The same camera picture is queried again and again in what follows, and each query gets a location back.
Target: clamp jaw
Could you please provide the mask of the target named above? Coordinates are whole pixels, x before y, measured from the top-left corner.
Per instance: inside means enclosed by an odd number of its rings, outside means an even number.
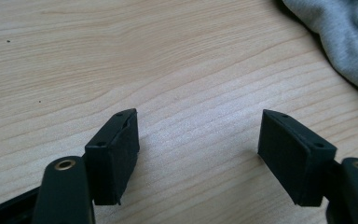
[[[0,204],[0,223],[95,223],[96,205],[120,204],[139,152],[136,109],[116,113],[83,157],[50,163],[39,188]]]
[[[358,223],[358,159],[334,160],[337,148],[297,120],[263,111],[258,154],[295,204],[329,200],[328,223]]]

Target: gray cloth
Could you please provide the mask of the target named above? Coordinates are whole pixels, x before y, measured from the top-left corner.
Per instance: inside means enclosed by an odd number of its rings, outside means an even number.
[[[358,0],[283,0],[320,35],[330,63],[358,86]]]

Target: light wood surface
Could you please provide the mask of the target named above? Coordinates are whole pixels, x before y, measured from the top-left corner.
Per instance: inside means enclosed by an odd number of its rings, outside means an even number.
[[[358,90],[269,0],[0,0],[0,203],[138,110],[141,151],[97,223],[325,223],[256,155],[264,108],[358,157]]]

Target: wooden desk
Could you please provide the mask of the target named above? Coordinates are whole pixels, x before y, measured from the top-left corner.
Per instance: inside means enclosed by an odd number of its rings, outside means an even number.
[[[358,91],[274,1],[0,0],[0,203],[138,109],[122,206],[97,223],[325,223],[256,156],[262,109],[358,157]]]

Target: gray fabric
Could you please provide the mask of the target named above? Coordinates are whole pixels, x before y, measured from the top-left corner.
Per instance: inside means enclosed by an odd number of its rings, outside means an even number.
[[[358,0],[283,0],[320,35],[335,69],[358,86]]]

